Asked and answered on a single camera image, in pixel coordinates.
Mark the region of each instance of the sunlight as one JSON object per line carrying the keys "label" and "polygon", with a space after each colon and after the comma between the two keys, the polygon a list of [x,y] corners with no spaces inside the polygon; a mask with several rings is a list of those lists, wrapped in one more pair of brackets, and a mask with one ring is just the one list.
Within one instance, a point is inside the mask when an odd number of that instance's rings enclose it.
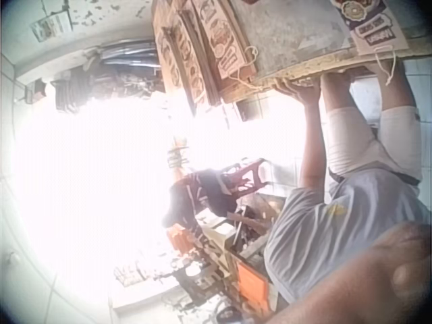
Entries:
{"label": "sunlight", "polygon": [[35,252],[68,286],[104,290],[137,249],[150,262],[167,246],[172,136],[151,100],[93,101],[78,115],[49,98],[35,105],[17,137],[13,186]]}

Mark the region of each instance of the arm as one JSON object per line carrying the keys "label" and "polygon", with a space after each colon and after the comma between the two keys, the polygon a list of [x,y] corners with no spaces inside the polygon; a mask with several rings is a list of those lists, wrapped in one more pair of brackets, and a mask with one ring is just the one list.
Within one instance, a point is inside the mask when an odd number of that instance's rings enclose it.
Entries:
{"label": "arm", "polygon": [[277,91],[289,95],[304,105],[306,116],[306,144],[304,148],[299,186],[301,188],[324,189],[325,169],[327,160],[321,118],[319,115],[319,97],[321,88],[319,81],[314,80],[313,86],[296,86],[289,80],[277,80]]}
{"label": "arm", "polygon": [[227,218],[230,221],[243,222],[244,224],[253,228],[259,235],[264,235],[267,232],[267,228],[259,221],[241,216],[240,214],[227,212]]}
{"label": "arm", "polygon": [[298,185],[303,188],[318,188],[324,191],[327,160],[318,103],[304,106],[304,113],[306,115],[306,144]]}

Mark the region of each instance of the string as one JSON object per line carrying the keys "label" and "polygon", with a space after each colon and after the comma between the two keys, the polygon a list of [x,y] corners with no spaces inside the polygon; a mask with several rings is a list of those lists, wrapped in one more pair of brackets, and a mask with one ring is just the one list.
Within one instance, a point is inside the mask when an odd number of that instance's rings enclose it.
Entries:
{"label": "string", "polygon": [[231,80],[235,80],[235,81],[240,82],[244,86],[247,86],[249,89],[262,91],[262,90],[264,90],[264,87],[262,87],[262,86],[254,86],[254,85],[249,84],[249,83],[243,81],[242,79],[240,79],[240,69],[245,68],[246,66],[252,65],[253,63],[255,63],[255,61],[257,60],[257,57],[258,57],[258,49],[257,49],[256,46],[253,46],[253,45],[247,46],[247,48],[244,49],[244,56],[246,56],[246,52],[249,49],[252,50],[251,51],[251,53],[253,55],[252,60],[250,62],[248,62],[248,63],[243,64],[242,66],[240,66],[237,69],[237,71],[236,71],[237,76],[228,76],[228,78],[231,79]]}
{"label": "string", "polygon": [[[379,60],[378,57],[378,51],[380,49],[390,49],[391,51],[393,51],[393,66],[391,67],[391,73],[389,73],[386,69],[383,68],[383,66],[381,65],[381,61]],[[388,86],[390,84],[390,82],[393,79],[393,75],[394,75],[394,70],[396,68],[396,52],[393,49],[393,45],[385,45],[385,46],[378,46],[374,48],[374,52],[375,52],[375,59],[377,60],[379,69],[384,72],[385,74],[387,74],[387,82],[385,83],[386,86]]]}

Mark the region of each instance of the sticker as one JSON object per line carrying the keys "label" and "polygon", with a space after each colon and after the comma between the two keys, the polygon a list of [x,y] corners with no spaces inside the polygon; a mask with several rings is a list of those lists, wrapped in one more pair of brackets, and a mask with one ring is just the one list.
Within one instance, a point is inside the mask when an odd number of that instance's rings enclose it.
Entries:
{"label": "sticker", "polygon": [[361,22],[365,20],[367,12],[366,9],[355,1],[347,1],[342,5],[341,11],[345,17]]}
{"label": "sticker", "polygon": [[350,29],[359,55],[407,49],[408,43],[384,0],[330,0]]}

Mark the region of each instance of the person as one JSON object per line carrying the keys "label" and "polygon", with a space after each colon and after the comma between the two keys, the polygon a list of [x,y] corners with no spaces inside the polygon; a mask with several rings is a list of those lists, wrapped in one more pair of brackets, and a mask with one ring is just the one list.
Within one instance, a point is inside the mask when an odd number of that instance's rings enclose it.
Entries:
{"label": "person", "polygon": [[430,323],[431,230],[395,225],[268,324]]}
{"label": "person", "polygon": [[[419,113],[403,68],[391,82],[377,65],[382,96],[375,137],[350,94],[348,73],[329,73],[310,87],[278,80],[277,90],[304,104],[306,143],[298,188],[274,223],[265,249],[272,282],[288,303],[404,221],[430,223],[417,198],[421,176]],[[391,69],[388,61],[383,69]],[[328,147],[321,129],[319,97],[327,111]],[[337,186],[324,203],[325,173]]]}
{"label": "person", "polygon": [[[163,219],[163,226],[171,227],[179,223],[198,241],[205,240],[195,217],[209,208],[216,216],[242,221],[259,234],[264,234],[267,228],[263,224],[236,213],[237,199],[256,192],[268,184],[262,182],[258,174],[259,166],[263,162],[264,159],[259,159],[244,168],[240,168],[237,163],[220,171],[206,169],[190,173],[177,181],[169,190],[171,206]],[[233,168],[236,172],[227,173]],[[254,179],[251,186],[247,186],[249,179],[243,178],[249,171],[252,172]]]}

